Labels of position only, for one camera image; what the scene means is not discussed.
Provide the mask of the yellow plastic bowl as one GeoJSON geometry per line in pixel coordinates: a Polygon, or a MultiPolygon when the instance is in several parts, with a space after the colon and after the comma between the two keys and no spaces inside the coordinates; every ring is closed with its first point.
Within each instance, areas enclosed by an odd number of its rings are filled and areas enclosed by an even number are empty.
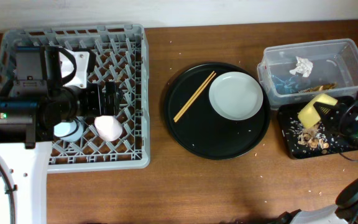
{"type": "Polygon", "coordinates": [[[337,99],[327,95],[319,94],[315,96],[299,113],[298,119],[305,129],[312,128],[316,123],[320,121],[320,115],[314,108],[315,103],[323,103],[329,106],[334,106],[338,102],[337,99]]]}

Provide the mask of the brown snack wrapper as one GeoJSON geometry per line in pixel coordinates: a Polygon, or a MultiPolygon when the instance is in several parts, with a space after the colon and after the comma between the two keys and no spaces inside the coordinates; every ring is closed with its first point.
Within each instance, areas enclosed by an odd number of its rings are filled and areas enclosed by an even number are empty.
{"type": "Polygon", "coordinates": [[[308,92],[315,92],[315,91],[324,91],[324,90],[331,90],[336,88],[337,83],[328,83],[324,85],[318,85],[311,88],[307,88],[304,90],[300,90],[298,93],[308,93],[308,92]]]}

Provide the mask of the pink plastic cup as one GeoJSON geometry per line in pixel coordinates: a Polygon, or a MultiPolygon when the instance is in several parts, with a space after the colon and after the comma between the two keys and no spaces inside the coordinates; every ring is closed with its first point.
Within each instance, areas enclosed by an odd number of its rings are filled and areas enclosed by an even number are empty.
{"type": "Polygon", "coordinates": [[[98,116],[94,120],[94,125],[99,136],[105,141],[115,141],[123,132],[122,124],[115,116],[98,116]]]}

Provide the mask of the light blue plastic cup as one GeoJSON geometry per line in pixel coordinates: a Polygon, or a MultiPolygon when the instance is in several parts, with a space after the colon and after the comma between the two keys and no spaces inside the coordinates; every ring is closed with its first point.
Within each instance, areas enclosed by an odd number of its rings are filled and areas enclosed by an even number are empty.
{"type": "Polygon", "coordinates": [[[71,122],[61,122],[54,126],[54,136],[66,142],[76,142],[83,134],[82,123],[75,119],[71,122]]]}

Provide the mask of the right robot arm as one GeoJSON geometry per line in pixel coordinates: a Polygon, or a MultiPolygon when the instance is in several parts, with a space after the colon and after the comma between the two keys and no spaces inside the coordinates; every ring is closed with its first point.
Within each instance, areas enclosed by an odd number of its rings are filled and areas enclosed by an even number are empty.
{"type": "MultiPolygon", "coordinates": [[[[334,133],[344,137],[358,149],[358,111],[353,112],[356,103],[351,106],[338,104],[313,103],[324,125],[333,128],[334,133]]],[[[319,210],[284,212],[276,220],[278,224],[336,224],[358,223],[358,178],[350,183],[338,196],[334,205],[319,210]]]]}

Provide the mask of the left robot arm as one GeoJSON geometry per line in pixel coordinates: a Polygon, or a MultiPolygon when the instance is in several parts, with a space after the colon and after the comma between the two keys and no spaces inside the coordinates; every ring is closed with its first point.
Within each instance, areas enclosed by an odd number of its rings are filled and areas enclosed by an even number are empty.
{"type": "Polygon", "coordinates": [[[88,49],[18,47],[16,73],[0,91],[0,223],[47,221],[47,170],[54,138],[76,142],[82,117],[117,139],[123,97],[114,82],[89,84],[88,49]]]}

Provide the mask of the black rectangular waste tray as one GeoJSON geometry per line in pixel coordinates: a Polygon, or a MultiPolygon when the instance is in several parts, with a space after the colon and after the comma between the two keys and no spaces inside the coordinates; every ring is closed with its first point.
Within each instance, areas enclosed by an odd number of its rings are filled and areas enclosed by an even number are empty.
{"type": "MultiPolygon", "coordinates": [[[[351,96],[341,96],[339,98],[335,98],[338,100],[338,103],[351,104],[353,102],[358,102],[358,95],[356,98],[351,96]]],[[[295,142],[295,138],[290,137],[290,122],[291,121],[299,121],[298,113],[307,105],[308,103],[295,103],[290,105],[281,106],[278,110],[277,119],[279,123],[279,127],[282,131],[283,140],[288,149],[289,156],[293,159],[307,159],[311,157],[318,156],[326,156],[330,154],[340,154],[343,155],[345,152],[349,151],[358,151],[354,146],[351,146],[347,140],[334,132],[330,131],[328,126],[322,124],[325,127],[325,130],[322,131],[323,134],[326,135],[328,143],[330,145],[327,154],[322,154],[320,151],[307,150],[306,153],[301,152],[300,149],[296,149],[295,146],[291,146],[291,143],[295,142]]]]}

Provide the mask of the clear plastic waste bin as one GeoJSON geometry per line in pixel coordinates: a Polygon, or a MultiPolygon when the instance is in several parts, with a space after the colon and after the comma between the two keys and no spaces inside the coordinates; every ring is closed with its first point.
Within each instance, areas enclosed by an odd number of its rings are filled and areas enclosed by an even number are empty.
{"type": "Polygon", "coordinates": [[[351,39],[322,40],[267,47],[257,66],[259,82],[264,88],[272,110],[283,105],[311,101],[318,91],[300,90],[328,83],[336,88],[324,90],[331,97],[355,96],[358,92],[358,48],[351,39]],[[313,63],[308,78],[290,74],[296,68],[296,57],[313,63]]]}

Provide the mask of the grey plastic dishwasher rack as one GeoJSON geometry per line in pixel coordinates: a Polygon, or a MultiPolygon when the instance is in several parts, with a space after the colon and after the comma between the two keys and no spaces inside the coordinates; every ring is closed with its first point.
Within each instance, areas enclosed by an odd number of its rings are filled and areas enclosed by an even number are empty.
{"type": "Polygon", "coordinates": [[[14,50],[19,45],[90,49],[96,63],[91,66],[87,82],[101,86],[115,82],[123,92],[116,116],[122,124],[121,136],[105,141],[99,137],[92,118],[79,118],[84,126],[82,136],[76,142],[54,140],[48,173],[143,169],[149,165],[149,45],[142,25],[9,30],[0,46],[0,91],[14,74],[14,50]]]}

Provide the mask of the food scraps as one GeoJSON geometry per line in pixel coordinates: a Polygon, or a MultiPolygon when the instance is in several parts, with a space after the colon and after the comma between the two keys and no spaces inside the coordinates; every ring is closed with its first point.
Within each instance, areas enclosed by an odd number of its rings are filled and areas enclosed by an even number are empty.
{"type": "Polygon", "coordinates": [[[326,135],[322,133],[324,130],[325,127],[320,121],[311,128],[305,128],[299,121],[291,121],[290,137],[295,138],[295,142],[290,145],[300,149],[303,153],[311,150],[327,154],[330,145],[326,135]]]}

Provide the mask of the crumpled white paper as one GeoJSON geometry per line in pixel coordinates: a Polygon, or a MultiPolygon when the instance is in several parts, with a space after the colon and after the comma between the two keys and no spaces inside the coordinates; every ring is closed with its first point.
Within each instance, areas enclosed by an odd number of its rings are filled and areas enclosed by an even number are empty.
{"type": "Polygon", "coordinates": [[[300,73],[303,78],[308,78],[312,72],[313,63],[307,58],[296,57],[296,60],[296,68],[290,70],[290,74],[296,75],[297,73],[300,73]]]}

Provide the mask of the grey round plate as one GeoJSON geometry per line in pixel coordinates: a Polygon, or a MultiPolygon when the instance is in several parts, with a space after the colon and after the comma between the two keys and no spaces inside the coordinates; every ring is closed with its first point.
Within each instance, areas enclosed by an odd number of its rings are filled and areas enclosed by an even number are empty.
{"type": "Polygon", "coordinates": [[[233,121],[253,117],[261,109],[263,101],[261,86],[246,73],[223,73],[209,87],[209,102],[215,112],[233,121]]]}

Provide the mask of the round black serving tray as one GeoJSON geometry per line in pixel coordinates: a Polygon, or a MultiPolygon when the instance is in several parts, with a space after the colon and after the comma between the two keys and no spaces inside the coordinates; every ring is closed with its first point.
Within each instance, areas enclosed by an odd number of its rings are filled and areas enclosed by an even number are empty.
{"type": "Polygon", "coordinates": [[[221,76],[226,72],[248,71],[223,62],[208,62],[180,71],[170,82],[162,103],[162,114],[168,132],[187,151],[212,160],[232,159],[251,151],[264,138],[270,124],[270,104],[264,99],[253,117],[234,121],[220,116],[209,101],[207,87],[185,114],[173,118],[207,79],[211,72],[221,76]]]}

